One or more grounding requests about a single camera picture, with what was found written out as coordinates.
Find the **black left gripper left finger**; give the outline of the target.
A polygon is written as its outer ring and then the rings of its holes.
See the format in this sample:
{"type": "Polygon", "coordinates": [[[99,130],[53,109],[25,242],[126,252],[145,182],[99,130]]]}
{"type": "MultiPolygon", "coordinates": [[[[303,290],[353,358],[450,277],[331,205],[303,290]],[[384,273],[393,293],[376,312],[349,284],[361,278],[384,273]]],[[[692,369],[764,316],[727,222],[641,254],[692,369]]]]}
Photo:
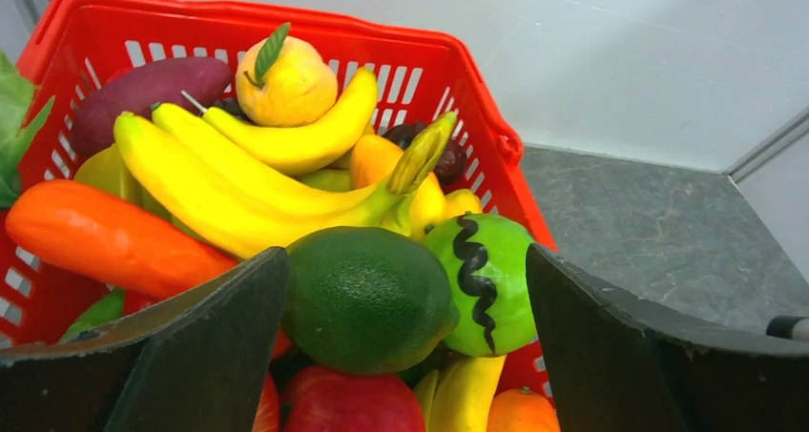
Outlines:
{"type": "Polygon", "coordinates": [[[5,431],[248,431],[280,326],[287,256],[52,345],[1,353],[5,431]]]}

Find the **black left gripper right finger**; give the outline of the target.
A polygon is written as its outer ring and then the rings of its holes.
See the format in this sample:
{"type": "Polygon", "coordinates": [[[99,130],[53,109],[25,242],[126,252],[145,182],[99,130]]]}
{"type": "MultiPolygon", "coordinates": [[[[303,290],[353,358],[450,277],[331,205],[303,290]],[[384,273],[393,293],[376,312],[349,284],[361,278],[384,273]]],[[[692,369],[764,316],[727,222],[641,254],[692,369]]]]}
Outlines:
{"type": "Polygon", "coordinates": [[[640,298],[547,248],[526,253],[565,431],[804,431],[808,346],[640,298]]]}

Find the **red toy apple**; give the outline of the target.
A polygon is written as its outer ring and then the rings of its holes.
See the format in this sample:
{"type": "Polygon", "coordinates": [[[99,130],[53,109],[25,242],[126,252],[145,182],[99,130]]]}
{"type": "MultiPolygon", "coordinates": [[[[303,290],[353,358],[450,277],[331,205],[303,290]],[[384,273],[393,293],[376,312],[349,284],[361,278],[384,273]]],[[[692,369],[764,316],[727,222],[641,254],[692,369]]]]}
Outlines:
{"type": "Polygon", "coordinates": [[[425,432],[423,411],[396,375],[354,376],[311,365],[286,385],[283,431],[425,432]]]}

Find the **green toy watermelon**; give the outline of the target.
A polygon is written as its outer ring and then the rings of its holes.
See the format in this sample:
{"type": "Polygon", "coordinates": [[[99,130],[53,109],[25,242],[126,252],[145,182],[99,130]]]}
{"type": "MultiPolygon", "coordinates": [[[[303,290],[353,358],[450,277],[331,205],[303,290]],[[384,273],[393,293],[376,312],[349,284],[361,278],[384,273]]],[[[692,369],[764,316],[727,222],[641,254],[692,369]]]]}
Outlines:
{"type": "Polygon", "coordinates": [[[496,214],[465,214],[437,225],[424,246],[443,264],[460,318],[445,338],[451,350],[499,357],[536,336],[526,277],[531,233],[496,214]]]}

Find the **dark green avocado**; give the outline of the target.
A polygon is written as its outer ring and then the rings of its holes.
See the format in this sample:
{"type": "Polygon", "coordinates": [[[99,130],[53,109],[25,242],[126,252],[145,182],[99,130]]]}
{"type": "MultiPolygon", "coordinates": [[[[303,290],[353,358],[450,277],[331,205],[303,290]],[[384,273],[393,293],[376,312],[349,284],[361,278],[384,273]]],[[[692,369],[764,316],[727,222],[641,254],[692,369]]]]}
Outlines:
{"type": "Polygon", "coordinates": [[[444,266],[408,237],[335,227],[286,252],[283,330],[328,368],[364,376],[402,372],[426,359],[459,322],[444,266]]]}

